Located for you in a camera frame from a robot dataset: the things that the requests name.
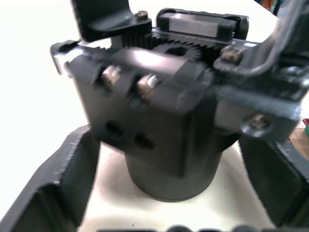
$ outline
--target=spur gear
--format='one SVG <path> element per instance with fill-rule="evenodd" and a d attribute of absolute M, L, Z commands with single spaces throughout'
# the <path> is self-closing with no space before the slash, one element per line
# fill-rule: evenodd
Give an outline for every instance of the spur gear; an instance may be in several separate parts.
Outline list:
<path fill-rule="evenodd" d="M 202 52 L 199 47 L 184 43 L 164 43 L 153 48 L 153 50 L 160 53 L 187 57 L 192 61 L 201 60 L 202 58 Z"/>

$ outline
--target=bolt head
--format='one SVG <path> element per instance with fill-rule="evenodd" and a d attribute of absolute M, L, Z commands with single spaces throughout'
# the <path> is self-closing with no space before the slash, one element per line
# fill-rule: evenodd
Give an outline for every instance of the bolt head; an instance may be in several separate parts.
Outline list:
<path fill-rule="evenodd" d="M 270 123 L 269 118 L 264 114 L 254 114 L 250 116 L 248 122 L 250 126 L 256 130 L 262 130 Z"/>
<path fill-rule="evenodd" d="M 233 45 L 226 46 L 221 50 L 221 58 L 230 63 L 239 64 L 242 60 L 242 49 Z"/>
<path fill-rule="evenodd" d="M 149 74 L 143 76 L 137 83 L 137 90 L 140 97 L 144 100 L 151 98 L 154 88 L 159 84 L 155 75 Z"/>
<path fill-rule="evenodd" d="M 109 66 L 102 73 L 102 80 L 107 88 L 112 88 L 112 86 L 118 81 L 120 77 L 121 68 L 118 66 Z"/>
<path fill-rule="evenodd" d="M 147 11 L 138 11 L 138 12 L 135 14 L 135 17 L 136 17 L 138 20 L 146 20 L 146 19 L 148 19 L 148 12 L 147 12 Z"/>

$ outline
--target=mounting hole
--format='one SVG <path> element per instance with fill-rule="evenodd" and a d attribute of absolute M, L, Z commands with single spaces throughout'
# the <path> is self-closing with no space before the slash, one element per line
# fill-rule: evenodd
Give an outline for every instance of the mounting hole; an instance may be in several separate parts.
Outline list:
<path fill-rule="evenodd" d="M 115 122 L 106 123 L 105 129 L 113 139 L 121 139 L 124 135 L 124 131 Z"/>
<path fill-rule="evenodd" d="M 134 142 L 141 149 L 149 150 L 149 151 L 153 150 L 155 146 L 153 141 L 150 138 L 150 135 L 145 135 L 145 134 L 137 134 L 134 137 Z"/>
<path fill-rule="evenodd" d="M 179 47 L 173 47 L 173 48 L 168 49 L 166 53 L 170 55 L 182 57 L 185 55 L 187 51 L 188 51 L 187 48 L 179 46 Z"/>

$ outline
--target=white table surface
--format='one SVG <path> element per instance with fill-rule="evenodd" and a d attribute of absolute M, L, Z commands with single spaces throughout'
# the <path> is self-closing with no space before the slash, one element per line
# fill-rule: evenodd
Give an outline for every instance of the white table surface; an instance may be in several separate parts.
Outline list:
<path fill-rule="evenodd" d="M 155 19 L 165 7 L 248 15 L 248 40 L 261 42 L 277 18 L 253 0 L 131 0 L 133 12 Z M 87 124 L 73 81 L 58 76 L 52 44 L 78 39 L 68 0 L 0 0 L 0 218 L 34 171 L 66 135 Z M 109 41 L 99 43 L 108 46 Z M 124 156 L 102 146 L 98 174 L 80 232 L 153 228 L 174 224 L 229 230 L 238 224 L 272 227 L 250 185 L 235 144 L 223 154 L 212 184 L 180 203 L 149 198 L 130 179 Z"/>

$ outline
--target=cylindrical base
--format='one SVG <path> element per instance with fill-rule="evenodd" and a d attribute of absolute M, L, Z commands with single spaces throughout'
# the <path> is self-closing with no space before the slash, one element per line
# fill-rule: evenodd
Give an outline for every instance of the cylindrical base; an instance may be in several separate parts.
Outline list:
<path fill-rule="evenodd" d="M 145 193 L 161 201 L 184 201 L 204 191 L 212 182 L 222 153 L 208 156 L 204 162 L 189 170 L 184 177 L 162 173 L 125 155 L 133 182 Z"/>

